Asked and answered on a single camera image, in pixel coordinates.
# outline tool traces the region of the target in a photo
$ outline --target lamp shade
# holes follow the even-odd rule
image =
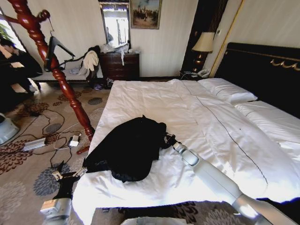
[[[212,41],[214,39],[214,35],[214,32],[202,32],[199,40],[192,50],[198,52],[212,52]]]

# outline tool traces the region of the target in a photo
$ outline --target charger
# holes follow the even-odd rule
[[[73,137],[70,138],[70,146],[75,147],[79,144],[79,136],[73,135]]]

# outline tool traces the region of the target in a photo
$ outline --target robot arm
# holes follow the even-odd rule
[[[182,161],[189,165],[196,176],[216,195],[231,204],[240,214],[255,221],[256,225],[296,225],[289,217],[269,203],[252,199],[243,194],[233,180],[197,153],[176,141],[174,135],[167,134],[165,142],[173,146],[174,150],[182,156]]]
[[[77,172],[61,174],[62,162],[58,170],[53,172],[56,181],[59,182],[60,188],[57,195],[49,201],[43,203],[40,210],[45,215],[43,225],[67,225],[71,213],[71,203],[73,198],[73,185],[87,171],[85,167],[80,168]]]

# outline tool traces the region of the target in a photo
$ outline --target patterned carpet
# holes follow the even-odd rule
[[[84,83],[72,84],[76,97],[89,115],[95,128],[107,102],[108,90],[93,90]],[[87,153],[77,155],[76,151],[88,146],[89,141],[67,99],[59,86],[42,83],[42,91],[18,105],[7,117],[20,127],[19,133],[0,146],[0,225],[40,225],[43,215],[40,207],[52,199],[59,185],[52,176],[51,164],[55,167],[62,160],[63,172],[77,170]],[[66,140],[82,133],[79,146],[66,148]],[[46,137],[46,146],[34,151],[23,152],[28,141]],[[235,215],[235,210],[224,202],[185,202],[172,206],[146,209],[97,209],[92,224],[119,225],[126,218],[138,216],[184,218],[195,225],[249,225],[247,219]],[[81,225],[72,211],[69,225]]]

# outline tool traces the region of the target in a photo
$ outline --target framed painting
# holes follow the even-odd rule
[[[131,28],[159,29],[162,0],[130,0]]]

